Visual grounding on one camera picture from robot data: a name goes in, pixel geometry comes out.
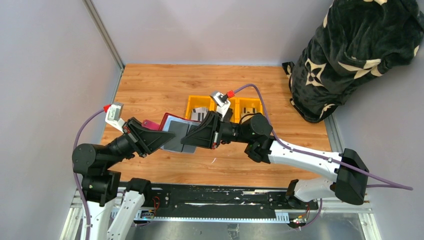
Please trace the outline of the red card holder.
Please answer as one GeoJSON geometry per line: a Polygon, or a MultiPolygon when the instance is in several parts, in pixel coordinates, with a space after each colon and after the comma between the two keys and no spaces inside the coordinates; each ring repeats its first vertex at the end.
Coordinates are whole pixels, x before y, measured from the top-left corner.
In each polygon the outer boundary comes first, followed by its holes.
{"type": "Polygon", "coordinates": [[[155,131],[174,133],[175,137],[160,147],[161,150],[171,153],[194,154],[196,146],[182,144],[181,140],[189,132],[200,125],[200,121],[185,119],[170,113],[165,113],[160,123],[148,119],[141,122],[142,126],[155,131]]]}

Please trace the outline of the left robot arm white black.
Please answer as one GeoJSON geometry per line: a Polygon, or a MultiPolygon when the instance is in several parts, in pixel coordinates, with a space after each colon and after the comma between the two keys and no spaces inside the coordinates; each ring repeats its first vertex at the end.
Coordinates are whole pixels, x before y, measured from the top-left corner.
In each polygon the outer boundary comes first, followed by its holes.
{"type": "Polygon", "coordinates": [[[132,178],[126,186],[118,213],[110,220],[121,173],[110,170],[113,165],[138,154],[146,157],[175,138],[175,133],[151,130],[132,117],[120,122],[122,135],[107,145],[83,143],[72,153],[73,172],[82,176],[80,184],[86,226],[81,232],[85,240],[124,240],[140,207],[153,201],[149,180],[132,178]]]}

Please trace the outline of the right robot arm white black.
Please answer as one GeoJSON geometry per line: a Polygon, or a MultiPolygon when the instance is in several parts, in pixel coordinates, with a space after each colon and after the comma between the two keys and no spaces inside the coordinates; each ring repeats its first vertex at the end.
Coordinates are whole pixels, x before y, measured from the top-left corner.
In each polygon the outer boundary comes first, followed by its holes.
{"type": "Polygon", "coordinates": [[[273,136],[272,130],[261,113],[234,123],[222,121],[217,112],[209,111],[181,143],[205,149],[232,142],[245,143],[244,152],[254,162],[289,165],[318,174],[319,178],[290,182],[285,201],[292,209],[314,199],[332,197],[351,205],[363,204],[369,169],[355,150],[346,148],[339,153],[301,147],[273,136]]]}

